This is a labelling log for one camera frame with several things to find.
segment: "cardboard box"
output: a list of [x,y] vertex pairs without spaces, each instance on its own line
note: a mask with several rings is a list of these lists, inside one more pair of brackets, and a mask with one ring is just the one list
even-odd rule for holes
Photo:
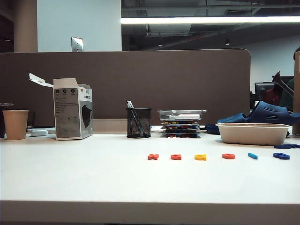
[[92,135],[92,89],[75,78],[54,79],[53,85],[30,74],[30,80],[53,88],[56,140],[80,140]]
[[[294,107],[293,112],[300,112],[300,52],[295,53],[295,78],[294,78]],[[300,135],[300,123],[292,126],[292,134]]]

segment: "lid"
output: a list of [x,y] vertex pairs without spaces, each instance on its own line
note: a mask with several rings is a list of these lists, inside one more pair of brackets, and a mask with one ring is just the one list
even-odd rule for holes
[[0,106],[12,106],[14,104],[12,103],[4,103],[4,102],[0,102]]

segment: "black cup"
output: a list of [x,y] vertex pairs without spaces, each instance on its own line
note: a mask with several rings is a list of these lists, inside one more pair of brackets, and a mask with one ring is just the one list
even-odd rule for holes
[[0,102],[0,138],[5,135],[5,125],[2,110],[8,110],[13,104],[12,103],[2,103]]
[[127,137],[151,137],[151,108],[127,108]]

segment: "open box flap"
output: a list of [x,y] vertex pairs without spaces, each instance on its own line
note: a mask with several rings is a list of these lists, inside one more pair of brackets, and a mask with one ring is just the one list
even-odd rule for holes
[[44,79],[42,79],[38,76],[35,76],[32,73],[29,73],[29,80],[31,80],[32,82],[37,83],[39,85],[53,88],[52,84],[46,83]]

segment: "ceiling light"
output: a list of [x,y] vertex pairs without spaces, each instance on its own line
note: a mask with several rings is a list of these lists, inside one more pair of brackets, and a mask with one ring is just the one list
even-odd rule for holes
[[122,24],[300,23],[300,16],[151,17],[121,18]]
[[230,41],[228,38],[226,38],[225,45],[230,45]]

